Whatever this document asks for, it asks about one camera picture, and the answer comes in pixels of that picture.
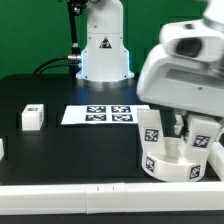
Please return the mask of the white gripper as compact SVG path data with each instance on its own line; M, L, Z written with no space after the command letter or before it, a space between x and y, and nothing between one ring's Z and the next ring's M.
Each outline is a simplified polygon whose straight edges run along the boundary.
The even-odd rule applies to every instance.
M224 117L224 79L203 71L198 62L168 55L161 45L148 54L137 83L143 102ZM184 111L175 110L174 133L184 131Z

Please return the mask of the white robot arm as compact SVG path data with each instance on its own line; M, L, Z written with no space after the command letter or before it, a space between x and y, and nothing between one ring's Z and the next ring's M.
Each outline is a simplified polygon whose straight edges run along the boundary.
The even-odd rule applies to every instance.
M143 102L224 118L224 0L206 0L203 17L168 23L142 67ZM87 45L77 77L91 85L131 78L119 0L87 0Z

